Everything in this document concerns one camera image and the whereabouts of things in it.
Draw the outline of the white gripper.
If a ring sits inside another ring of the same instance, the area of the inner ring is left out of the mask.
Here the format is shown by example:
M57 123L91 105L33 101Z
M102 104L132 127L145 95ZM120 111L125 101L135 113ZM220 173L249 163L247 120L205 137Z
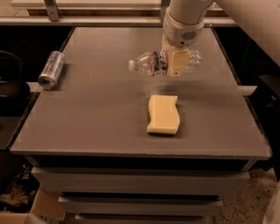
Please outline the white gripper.
M196 24L185 24L174 19L169 9L166 9L163 20L163 33L161 40L161 52L169 59L169 45L173 47L186 47L198 40L203 28L203 22ZM169 76L178 77L184 72L189 62L190 52L188 49L173 49L170 52Z

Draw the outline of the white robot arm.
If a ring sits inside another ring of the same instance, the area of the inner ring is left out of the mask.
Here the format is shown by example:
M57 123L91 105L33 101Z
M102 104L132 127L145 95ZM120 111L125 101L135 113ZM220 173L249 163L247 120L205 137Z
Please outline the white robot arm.
M196 42L214 3L280 67L280 0L171 0L163 20L169 45L182 48Z

